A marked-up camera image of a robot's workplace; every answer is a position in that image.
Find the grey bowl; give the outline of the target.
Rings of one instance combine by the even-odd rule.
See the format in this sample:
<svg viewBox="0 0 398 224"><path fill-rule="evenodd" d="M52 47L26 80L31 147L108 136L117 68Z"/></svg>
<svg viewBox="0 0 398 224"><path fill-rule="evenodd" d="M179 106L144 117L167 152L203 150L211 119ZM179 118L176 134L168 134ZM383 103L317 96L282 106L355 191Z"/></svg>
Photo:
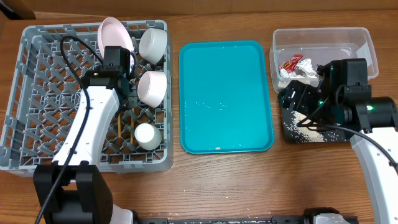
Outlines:
<svg viewBox="0 0 398 224"><path fill-rule="evenodd" d="M161 60L167 47L165 30L149 28L142 35L139 43L139 54L152 64Z"/></svg>

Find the large white plate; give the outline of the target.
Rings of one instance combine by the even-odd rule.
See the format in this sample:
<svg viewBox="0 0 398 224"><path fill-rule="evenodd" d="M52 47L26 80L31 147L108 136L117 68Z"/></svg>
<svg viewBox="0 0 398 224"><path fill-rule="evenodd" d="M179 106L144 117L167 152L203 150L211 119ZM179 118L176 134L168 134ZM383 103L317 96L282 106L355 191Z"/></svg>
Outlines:
<svg viewBox="0 0 398 224"><path fill-rule="evenodd" d="M102 57L107 46L120 46L133 53L134 46L127 29L114 17L107 17L98 28L98 47Z"/></svg>

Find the white paper cup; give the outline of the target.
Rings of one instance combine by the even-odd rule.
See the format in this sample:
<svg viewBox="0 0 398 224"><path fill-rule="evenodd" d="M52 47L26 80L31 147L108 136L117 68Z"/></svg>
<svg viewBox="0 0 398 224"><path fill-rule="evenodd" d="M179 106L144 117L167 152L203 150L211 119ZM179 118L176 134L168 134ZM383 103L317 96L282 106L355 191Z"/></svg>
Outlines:
<svg viewBox="0 0 398 224"><path fill-rule="evenodd" d="M134 137L140 147L147 151L157 148L162 141L158 128L148 123L138 125L134 131Z"/></svg>

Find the wooden chopstick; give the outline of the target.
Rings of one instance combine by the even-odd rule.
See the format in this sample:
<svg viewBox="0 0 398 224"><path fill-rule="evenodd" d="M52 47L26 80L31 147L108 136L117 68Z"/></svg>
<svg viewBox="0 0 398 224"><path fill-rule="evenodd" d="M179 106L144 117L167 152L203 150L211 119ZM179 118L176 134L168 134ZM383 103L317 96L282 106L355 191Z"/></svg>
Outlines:
<svg viewBox="0 0 398 224"><path fill-rule="evenodd" d="M121 133L122 133L122 129L121 129L121 114L118 115L118 138L121 138Z"/></svg>
<svg viewBox="0 0 398 224"><path fill-rule="evenodd" d="M130 143L133 145L134 142L134 116L135 116L135 111L134 108L131 109L131 133L130 133Z"/></svg>

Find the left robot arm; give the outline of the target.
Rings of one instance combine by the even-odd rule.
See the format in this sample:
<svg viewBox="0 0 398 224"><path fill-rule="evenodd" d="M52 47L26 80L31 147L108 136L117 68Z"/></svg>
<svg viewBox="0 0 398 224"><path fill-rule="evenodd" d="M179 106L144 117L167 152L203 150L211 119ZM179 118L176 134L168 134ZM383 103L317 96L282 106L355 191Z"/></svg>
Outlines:
<svg viewBox="0 0 398 224"><path fill-rule="evenodd" d="M39 165L34 185L38 220L46 223L135 223L134 212L113 203L98 164L111 120L127 102L131 53L107 46L100 66L79 80L78 111L62 148L49 165Z"/></svg>

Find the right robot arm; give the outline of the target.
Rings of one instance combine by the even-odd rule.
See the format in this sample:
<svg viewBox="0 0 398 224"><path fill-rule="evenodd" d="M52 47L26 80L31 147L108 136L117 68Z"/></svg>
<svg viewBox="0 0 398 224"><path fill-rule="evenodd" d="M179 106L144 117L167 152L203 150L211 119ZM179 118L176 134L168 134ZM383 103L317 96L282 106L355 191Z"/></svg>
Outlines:
<svg viewBox="0 0 398 224"><path fill-rule="evenodd" d="M291 81L278 94L281 107L305 115L299 128L341 130L361 164L376 223L397 223L397 105L373 97L363 58L319 65L318 86Z"/></svg>

